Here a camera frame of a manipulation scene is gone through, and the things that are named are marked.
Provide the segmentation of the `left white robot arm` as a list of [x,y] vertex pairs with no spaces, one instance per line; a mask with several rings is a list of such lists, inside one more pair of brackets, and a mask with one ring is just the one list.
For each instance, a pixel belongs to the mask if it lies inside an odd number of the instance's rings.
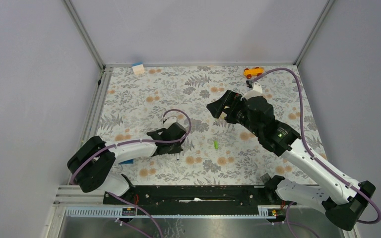
[[123,204],[130,203],[134,197],[131,184],[125,176],[111,174],[112,167],[141,157],[181,153],[186,136],[186,129],[178,122],[165,122],[163,128],[142,138],[113,145],[93,136],[67,162],[72,183],[84,193],[101,190],[114,194]]

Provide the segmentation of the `orange toy car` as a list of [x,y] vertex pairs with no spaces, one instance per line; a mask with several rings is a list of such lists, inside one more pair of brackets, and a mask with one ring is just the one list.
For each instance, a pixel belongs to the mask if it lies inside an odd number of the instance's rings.
[[245,68],[243,75],[246,77],[246,79],[251,79],[253,77],[260,76],[264,73],[264,69],[260,67],[254,67],[254,68]]

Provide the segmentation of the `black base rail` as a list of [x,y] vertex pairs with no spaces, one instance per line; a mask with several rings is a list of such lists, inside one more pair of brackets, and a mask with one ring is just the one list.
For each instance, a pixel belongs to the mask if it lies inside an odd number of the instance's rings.
[[136,185],[120,200],[105,193],[103,204],[132,203],[150,215],[259,215],[259,206],[288,205],[275,191],[257,185]]

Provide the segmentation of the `blue white toy brick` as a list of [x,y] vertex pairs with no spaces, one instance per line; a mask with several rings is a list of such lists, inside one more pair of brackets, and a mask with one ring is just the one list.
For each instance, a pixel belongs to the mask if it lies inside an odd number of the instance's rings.
[[130,160],[122,161],[119,164],[120,165],[127,165],[127,164],[133,164],[133,163],[134,163],[134,159],[130,159]]

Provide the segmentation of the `floral patterned table mat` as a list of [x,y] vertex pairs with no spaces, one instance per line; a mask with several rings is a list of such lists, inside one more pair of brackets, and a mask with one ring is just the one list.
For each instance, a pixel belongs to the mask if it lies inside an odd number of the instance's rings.
[[183,114],[179,123],[191,132],[178,161],[176,154],[143,157],[113,166],[111,174],[125,175],[134,185],[256,185],[264,174],[313,184],[302,170],[266,151],[244,127],[214,119],[207,110],[227,90],[247,92],[244,69],[147,67],[135,75],[129,67],[112,68],[97,129],[108,145],[159,129],[163,116]]

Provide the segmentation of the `white block with blue top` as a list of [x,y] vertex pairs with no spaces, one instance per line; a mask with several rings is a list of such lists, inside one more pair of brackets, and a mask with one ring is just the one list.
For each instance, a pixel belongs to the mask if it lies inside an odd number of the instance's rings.
[[135,75],[141,75],[145,73],[145,68],[142,62],[132,64],[131,68]]

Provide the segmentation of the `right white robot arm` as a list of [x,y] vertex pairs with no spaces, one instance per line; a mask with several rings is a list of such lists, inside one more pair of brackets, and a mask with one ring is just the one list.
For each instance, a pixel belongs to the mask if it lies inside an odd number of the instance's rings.
[[265,183],[267,202],[286,200],[309,206],[346,231],[359,222],[376,187],[346,175],[314,152],[296,130],[275,118],[273,106],[263,96],[246,98],[228,90],[206,107],[214,118],[225,114],[227,123],[245,127],[264,149],[291,162],[318,184],[313,188],[274,176]]

